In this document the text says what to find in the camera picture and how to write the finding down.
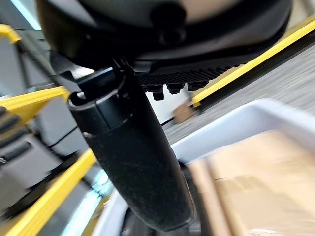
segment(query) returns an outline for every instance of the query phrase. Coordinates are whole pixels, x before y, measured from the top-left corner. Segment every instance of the floor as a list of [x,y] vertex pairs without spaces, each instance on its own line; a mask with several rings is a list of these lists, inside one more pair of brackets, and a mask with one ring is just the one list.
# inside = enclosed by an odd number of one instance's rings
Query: floor
[[165,129],[170,144],[248,102],[271,98],[315,115],[315,46],[307,49],[202,114]]

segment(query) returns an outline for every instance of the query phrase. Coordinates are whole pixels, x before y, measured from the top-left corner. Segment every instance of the shelving unit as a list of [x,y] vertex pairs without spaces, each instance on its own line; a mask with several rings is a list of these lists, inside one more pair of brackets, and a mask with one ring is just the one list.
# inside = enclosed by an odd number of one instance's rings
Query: shelving unit
[[[34,118],[55,98],[68,97],[64,87],[49,88],[0,101],[10,112],[18,114],[23,123]],[[6,236],[35,236],[63,203],[77,183],[96,161],[91,150],[86,151],[76,163],[59,176],[51,187],[26,212],[11,222]]]

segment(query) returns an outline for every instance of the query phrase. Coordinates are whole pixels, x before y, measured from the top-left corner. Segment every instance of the cardboard box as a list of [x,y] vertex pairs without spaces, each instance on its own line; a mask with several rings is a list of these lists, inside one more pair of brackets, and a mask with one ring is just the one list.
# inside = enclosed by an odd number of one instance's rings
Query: cardboard box
[[315,156],[279,131],[207,159],[235,236],[315,235]]
[[187,103],[183,103],[173,111],[173,116],[177,123],[182,123],[193,116],[193,109]]

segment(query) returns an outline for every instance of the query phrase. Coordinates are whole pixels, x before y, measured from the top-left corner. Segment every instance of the black plastic part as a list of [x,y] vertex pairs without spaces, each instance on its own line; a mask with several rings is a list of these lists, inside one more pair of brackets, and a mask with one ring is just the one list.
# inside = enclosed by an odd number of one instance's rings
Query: black plastic part
[[24,142],[20,145],[18,145],[14,150],[11,152],[5,153],[2,158],[6,160],[7,162],[12,161],[13,159],[23,155],[25,152],[30,150],[32,147],[31,143]]
[[[143,86],[204,82],[247,63],[280,39],[292,7],[292,0],[243,0],[188,24],[187,9],[157,1],[151,12],[155,26],[146,28],[116,22],[77,0],[36,2],[53,50],[95,70],[110,65],[112,58],[126,59]],[[165,7],[177,12],[169,29],[167,17],[160,16]]]
[[6,108],[0,106],[0,118],[6,113]]
[[209,220],[207,219],[207,214],[204,210],[204,206],[198,189],[195,186],[191,173],[188,168],[181,164],[182,172],[187,181],[189,190],[191,192],[192,198],[196,205],[197,217],[194,223],[189,227],[184,227],[180,230],[174,230],[171,232],[156,232],[150,227],[146,226],[143,221],[141,221],[132,211],[128,209],[126,212],[121,236],[210,236],[211,229],[209,228]]
[[17,114],[7,114],[4,118],[0,119],[0,134],[13,128],[20,121],[21,119]]
[[194,205],[179,164],[135,78],[69,108],[100,165],[132,211],[158,231],[189,225]]
[[28,134],[29,132],[30,131],[27,128],[21,127],[15,131],[13,131],[12,133],[9,133],[9,134],[3,136],[3,138],[0,139],[0,148],[18,140],[19,138]]

